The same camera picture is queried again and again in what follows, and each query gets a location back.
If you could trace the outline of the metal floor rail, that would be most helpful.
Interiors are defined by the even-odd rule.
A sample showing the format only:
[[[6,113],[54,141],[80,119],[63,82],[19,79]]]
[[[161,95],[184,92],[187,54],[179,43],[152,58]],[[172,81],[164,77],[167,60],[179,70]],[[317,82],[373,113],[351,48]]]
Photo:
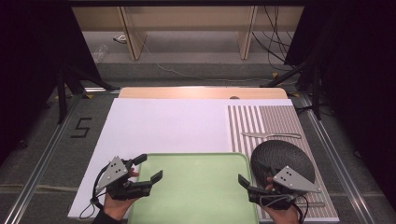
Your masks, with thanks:
[[[317,114],[313,110],[313,103],[307,93],[301,94],[301,101],[303,106],[307,106],[308,117],[318,135],[321,144],[332,164],[334,171],[337,174],[338,180],[342,185],[346,196],[348,197],[355,214],[357,215],[361,224],[375,224],[375,218],[369,210],[367,202],[364,200],[356,184],[352,180],[347,167],[342,162],[330,136],[328,135],[322,121],[318,119]]]
[[[58,101],[44,109],[25,138],[26,146],[13,151],[0,167],[0,224],[20,221],[79,100],[79,95],[66,98],[66,115],[61,122]]]

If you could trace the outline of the beige wooden desk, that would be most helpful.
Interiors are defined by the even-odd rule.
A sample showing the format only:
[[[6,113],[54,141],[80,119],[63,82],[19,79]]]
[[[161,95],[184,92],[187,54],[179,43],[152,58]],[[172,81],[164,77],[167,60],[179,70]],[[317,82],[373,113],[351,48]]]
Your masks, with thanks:
[[[131,59],[140,58],[152,31],[230,31],[236,34],[240,57],[248,57],[252,33],[294,32],[302,7],[73,7],[83,31],[119,31],[126,35]]]

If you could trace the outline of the striped beige placemat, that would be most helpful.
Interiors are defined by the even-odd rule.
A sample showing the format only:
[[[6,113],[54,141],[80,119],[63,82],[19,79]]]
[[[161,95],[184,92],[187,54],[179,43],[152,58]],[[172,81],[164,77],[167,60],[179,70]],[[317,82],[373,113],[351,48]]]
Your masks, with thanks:
[[[309,203],[325,203],[326,206],[309,207],[304,224],[337,224],[340,221],[292,105],[228,105],[226,112],[231,136],[231,150],[246,155],[248,159],[262,139],[246,137],[241,133],[300,134],[301,139],[268,137],[268,140],[278,139],[294,144],[308,156],[314,165],[315,185],[321,188],[321,193],[307,193],[305,198]]]

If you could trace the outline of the light green plastic tray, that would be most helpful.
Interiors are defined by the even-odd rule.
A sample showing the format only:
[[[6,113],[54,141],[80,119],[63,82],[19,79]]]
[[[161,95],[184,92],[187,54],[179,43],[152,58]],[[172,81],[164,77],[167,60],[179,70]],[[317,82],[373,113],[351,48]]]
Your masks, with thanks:
[[[158,171],[150,195],[133,203],[128,224],[259,224],[257,208],[238,177],[250,179],[240,153],[150,154],[138,181]]]

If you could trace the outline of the black textured round plate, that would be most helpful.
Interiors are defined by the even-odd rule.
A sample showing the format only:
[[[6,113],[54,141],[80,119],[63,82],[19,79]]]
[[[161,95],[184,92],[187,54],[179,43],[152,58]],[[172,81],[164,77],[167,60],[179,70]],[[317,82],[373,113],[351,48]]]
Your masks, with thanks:
[[[272,177],[285,166],[289,166],[312,183],[315,182],[316,175],[312,161],[294,144],[281,140],[268,140],[256,146],[252,151],[250,167],[260,187],[269,185],[268,180],[260,181],[260,168],[270,167],[271,176],[269,177]]]

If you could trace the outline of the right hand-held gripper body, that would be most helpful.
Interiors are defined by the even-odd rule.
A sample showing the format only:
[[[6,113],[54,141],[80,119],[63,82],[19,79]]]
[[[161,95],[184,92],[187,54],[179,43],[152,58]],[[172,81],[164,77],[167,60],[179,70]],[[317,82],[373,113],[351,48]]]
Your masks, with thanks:
[[[272,176],[271,189],[252,187],[247,184],[247,196],[251,203],[275,210],[287,210],[298,197],[307,192],[321,193],[321,188],[298,174],[289,166],[285,166]]]

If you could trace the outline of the black metal stand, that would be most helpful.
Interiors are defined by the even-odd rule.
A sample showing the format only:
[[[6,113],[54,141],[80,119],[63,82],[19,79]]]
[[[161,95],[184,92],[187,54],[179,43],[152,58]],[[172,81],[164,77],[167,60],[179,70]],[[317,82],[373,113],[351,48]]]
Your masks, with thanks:
[[[320,74],[318,63],[312,60],[305,60],[301,64],[291,69],[286,74],[270,81],[267,84],[261,85],[261,88],[274,88],[285,80],[299,74],[296,88],[298,91],[306,91],[309,87],[312,88],[312,103],[310,109],[313,110],[314,115],[318,120],[321,120],[319,112],[319,96],[320,96]]]
[[[105,89],[106,91],[120,90],[120,87],[115,87],[107,84],[101,78],[93,77],[90,74],[74,66],[65,66],[61,68],[57,74],[57,92],[60,109],[58,119],[59,124],[65,121],[66,115],[68,113],[64,86],[67,86],[73,94],[82,94],[84,92],[84,87],[81,84],[82,80],[88,80],[96,86]]]

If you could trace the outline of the black curtain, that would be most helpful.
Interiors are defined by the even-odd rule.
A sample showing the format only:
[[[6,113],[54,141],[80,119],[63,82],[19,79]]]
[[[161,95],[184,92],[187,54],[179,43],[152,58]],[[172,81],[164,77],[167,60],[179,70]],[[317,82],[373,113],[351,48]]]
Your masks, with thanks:
[[[377,185],[396,208],[396,0],[308,0],[288,57],[301,63],[335,17],[321,89]]]
[[[0,164],[71,68],[100,77],[67,0],[0,0]]]

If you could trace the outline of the clear plastic wrap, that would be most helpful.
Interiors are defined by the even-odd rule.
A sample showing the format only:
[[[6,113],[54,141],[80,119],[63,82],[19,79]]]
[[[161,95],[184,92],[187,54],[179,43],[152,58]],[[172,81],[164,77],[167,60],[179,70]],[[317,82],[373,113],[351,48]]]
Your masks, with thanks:
[[[100,63],[107,55],[108,47],[107,45],[100,45],[92,53],[92,59],[95,63]]]

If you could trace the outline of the person's right hand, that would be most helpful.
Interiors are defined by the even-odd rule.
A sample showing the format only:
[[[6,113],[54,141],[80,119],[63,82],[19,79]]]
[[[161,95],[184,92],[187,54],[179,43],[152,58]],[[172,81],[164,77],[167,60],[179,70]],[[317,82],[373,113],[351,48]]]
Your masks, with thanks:
[[[293,206],[288,210],[275,210],[264,206],[262,209],[270,216],[275,224],[300,224],[300,215],[297,209]]]

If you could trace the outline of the light wooden table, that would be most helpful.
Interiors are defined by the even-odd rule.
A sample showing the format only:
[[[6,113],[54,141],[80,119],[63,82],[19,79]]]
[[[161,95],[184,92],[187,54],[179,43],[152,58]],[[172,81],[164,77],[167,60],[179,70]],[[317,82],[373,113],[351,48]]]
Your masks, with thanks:
[[[242,87],[126,87],[120,98],[127,99],[287,99],[280,88]]]

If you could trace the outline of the silver table knife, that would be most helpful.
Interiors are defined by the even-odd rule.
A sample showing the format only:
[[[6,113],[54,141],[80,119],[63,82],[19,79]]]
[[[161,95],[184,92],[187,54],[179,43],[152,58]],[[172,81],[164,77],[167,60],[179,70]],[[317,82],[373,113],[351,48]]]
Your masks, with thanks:
[[[265,138],[268,137],[289,137],[301,139],[302,136],[298,133],[241,133],[244,136],[254,137],[254,138]]]

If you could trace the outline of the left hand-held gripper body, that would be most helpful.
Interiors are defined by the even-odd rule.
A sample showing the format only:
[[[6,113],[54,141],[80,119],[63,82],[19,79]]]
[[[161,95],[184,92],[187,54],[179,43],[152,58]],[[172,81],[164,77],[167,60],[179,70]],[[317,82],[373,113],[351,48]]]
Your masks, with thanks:
[[[148,197],[153,184],[151,181],[130,181],[130,170],[133,166],[133,159],[126,161],[119,156],[114,157],[100,171],[94,182],[94,199],[102,191],[108,193],[112,199],[120,201]]]

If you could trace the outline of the person's left hand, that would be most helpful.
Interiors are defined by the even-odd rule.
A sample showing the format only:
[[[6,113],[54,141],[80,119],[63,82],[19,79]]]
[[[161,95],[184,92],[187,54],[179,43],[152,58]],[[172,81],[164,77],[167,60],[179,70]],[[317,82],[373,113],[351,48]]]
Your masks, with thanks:
[[[129,210],[131,205],[137,201],[135,199],[129,199],[125,201],[114,200],[107,193],[104,202],[103,212],[116,221],[122,221],[126,212]]]

